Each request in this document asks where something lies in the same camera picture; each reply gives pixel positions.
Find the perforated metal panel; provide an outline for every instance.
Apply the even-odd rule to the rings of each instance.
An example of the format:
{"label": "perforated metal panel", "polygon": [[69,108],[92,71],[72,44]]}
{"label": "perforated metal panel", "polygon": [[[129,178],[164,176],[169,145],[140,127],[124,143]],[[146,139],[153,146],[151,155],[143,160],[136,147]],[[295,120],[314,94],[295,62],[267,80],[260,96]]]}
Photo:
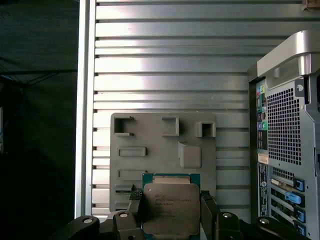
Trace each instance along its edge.
{"label": "perforated metal panel", "polygon": [[277,167],[271,167],[271,173],[273,173],[274,175],[277,175],[279,177],[289,179],[289,180],[293,180],[295,177],[295,175],[292,172],[285,171],[285,170],[279,169]]}
{"label": "perforated metal panel", "polygon": [[300,104],[299,99],[294,99],[294,89],[268,96],[267,106],[269,156],[301,165]]}

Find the silver corrugated panel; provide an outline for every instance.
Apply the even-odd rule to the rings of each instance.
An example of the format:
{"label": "silver corrugated panel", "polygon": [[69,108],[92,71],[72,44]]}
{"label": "silver corrugated panel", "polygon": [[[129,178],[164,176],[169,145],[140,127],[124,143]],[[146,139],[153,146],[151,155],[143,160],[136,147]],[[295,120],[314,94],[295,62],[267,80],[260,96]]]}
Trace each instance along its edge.
{"label": "silver corrugated panel", "polygon": [[109,212],[112,113],[210,111],[217,202],[249,221],[246,72],[291,34],[320,29],[320,15],[298,0],[84,0],[80,8],[76,216]]}

